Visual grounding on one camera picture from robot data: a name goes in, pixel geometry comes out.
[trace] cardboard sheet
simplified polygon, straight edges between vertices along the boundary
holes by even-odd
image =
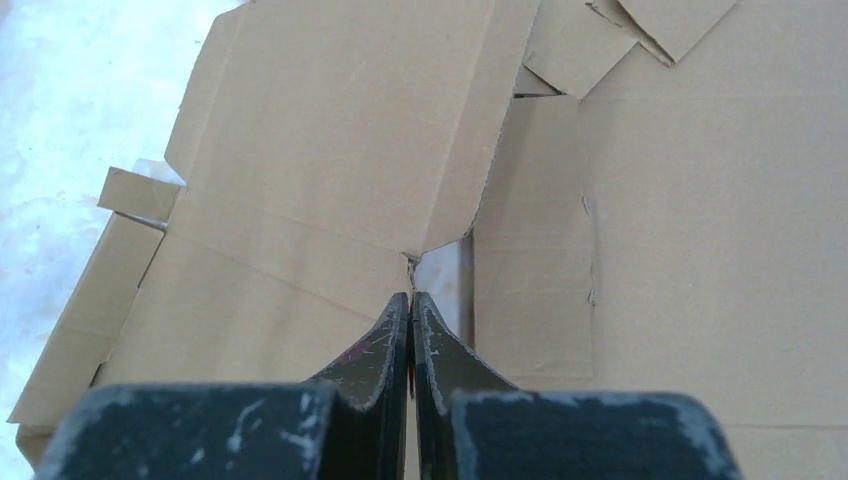
[[[9,421],[55,427],[121,333],[162,232],[113,214]]]
[[[614,25],[621,27],[627,35],[639,41],[645,50],[651,52],[657,60],[668,66],[674,65],[674,60],[657,44],[656,40],[642,30],[627,10],[621,6],[618,0],[594,0],[589,6],[602,17]]]
[[[168,150],[187,187],[98,383],[300,380],[358,338],[403,253],[470,228],[536,7],[216,20]]]
[[[581,99],[635,44],[583,0],[543,0],[524,65],[560,92]]]
[[[477,226],[475,349],[522,388],[592,378],[593,235],[577,100],[513,100]]]
[[[553,87],[544,82],[536,74],[524,65],[518,70],[518,79],[515,81],[515,96],[548,96],[560,95]]]
[[[746,0],[687,61],[634,49],[579,107],[593,387],[696,396],[748,478],[845,478],[845,22]]]
[[[180,186],[111,167],[98,207],[154,222],[167,223]]]
[[[639,27],[679,62],[738,0],[618,0]]]

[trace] black tool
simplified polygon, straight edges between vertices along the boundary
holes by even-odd
[[[697,401],[522,391],[448,330],[428,294],[410,308],[398,293],[300,384],[91,390],[36,479],[402,478],[407,378],[423,479],[741,478]]]

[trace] white surface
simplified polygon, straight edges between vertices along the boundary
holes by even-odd
[[[238,0],[0,0],[0,416],[7,418],[108,218],[110,165],[161,160],[212,20]],[[458,330],[458,244],[418,285]],[[30,468],[0,424],[0,478]]]

